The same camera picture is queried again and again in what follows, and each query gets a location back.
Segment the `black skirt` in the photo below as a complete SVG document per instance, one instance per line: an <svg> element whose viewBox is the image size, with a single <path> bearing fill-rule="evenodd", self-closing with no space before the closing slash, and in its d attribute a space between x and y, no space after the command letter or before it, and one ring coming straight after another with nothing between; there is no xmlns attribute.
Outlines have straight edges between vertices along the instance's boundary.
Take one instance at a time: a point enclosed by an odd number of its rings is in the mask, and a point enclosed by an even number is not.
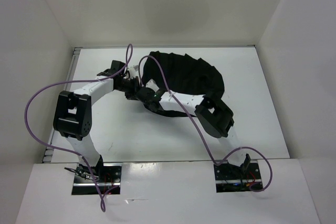
<svg viewBox="0 0 336 224"><path fill-rule="evenodd" d="M202 58L194 59L188 54L178 55L159 51L150 52L160 64L170 90L183 94L201 95L214 92L222 98L225 92L221 73ZM143 66L141 80L146 85L151 79L159 88L165 88L159 67L152 58L147 58ZM187 117L179 111L157 111L166 117Z"/></svg>

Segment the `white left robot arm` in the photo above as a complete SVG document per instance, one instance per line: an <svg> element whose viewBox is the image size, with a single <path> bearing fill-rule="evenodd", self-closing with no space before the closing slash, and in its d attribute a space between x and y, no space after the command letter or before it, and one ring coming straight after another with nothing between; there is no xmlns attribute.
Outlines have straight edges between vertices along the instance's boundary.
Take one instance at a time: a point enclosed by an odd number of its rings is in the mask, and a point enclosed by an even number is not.
<svg viewBox="0 0 336 224"><path fill-rule="evenodd" d="M53 127L78 155L81 173L93 182L104 177L103 158L95 149L90 136L92 106L106 94L117 90L134 100L140 89L139 78L114 78L91 82L75 91L62 91L58 96Z"/></svg>

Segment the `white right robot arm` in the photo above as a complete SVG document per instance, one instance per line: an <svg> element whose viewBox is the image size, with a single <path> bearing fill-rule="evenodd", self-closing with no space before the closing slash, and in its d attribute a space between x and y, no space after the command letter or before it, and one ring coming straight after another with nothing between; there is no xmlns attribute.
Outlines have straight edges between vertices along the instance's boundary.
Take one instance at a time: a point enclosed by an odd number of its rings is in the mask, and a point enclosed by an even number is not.
<svg viewBox="0 0 336 224"><path fill-rule="evenodd" d="M239 148L227 160L232 176L243 178L248 173L250 157L242 150L235 132L233 111L215 93L191 95L141 87L135 97L146 109L161 116L196 117L203 130L217 138L228 152Z"/></svg>

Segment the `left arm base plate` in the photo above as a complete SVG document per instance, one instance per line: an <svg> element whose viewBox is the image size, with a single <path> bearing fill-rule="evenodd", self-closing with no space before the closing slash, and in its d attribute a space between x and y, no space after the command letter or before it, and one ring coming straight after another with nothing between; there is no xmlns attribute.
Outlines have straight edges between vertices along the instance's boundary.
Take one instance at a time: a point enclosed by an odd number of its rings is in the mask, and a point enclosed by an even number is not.
<svg viewBox="0 0 336 224"><path fill-rule="evenodd" d="M71 192L72 195L78 196L98 194L92 177L87 171L82 172L79 165L76 167L76 169L65 169L74 173L74 181ZM119 195L121 190L121 175L121 163L105 163L101 176L95 176L101 194Z"/></svg>

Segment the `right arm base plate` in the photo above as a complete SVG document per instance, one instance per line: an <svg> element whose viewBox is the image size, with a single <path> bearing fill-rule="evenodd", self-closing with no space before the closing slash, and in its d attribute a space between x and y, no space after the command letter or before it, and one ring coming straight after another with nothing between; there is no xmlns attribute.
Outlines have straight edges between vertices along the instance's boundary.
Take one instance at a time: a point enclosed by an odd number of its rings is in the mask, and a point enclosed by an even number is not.
<svg viewBox="0 0 336 224"><path fill-rule="evenodd" d="M263 182L257 162L249 164L245 174L241 174L236 166L228 163L214 165L214 176L217 193L231 193L263 189Z"/></svg>

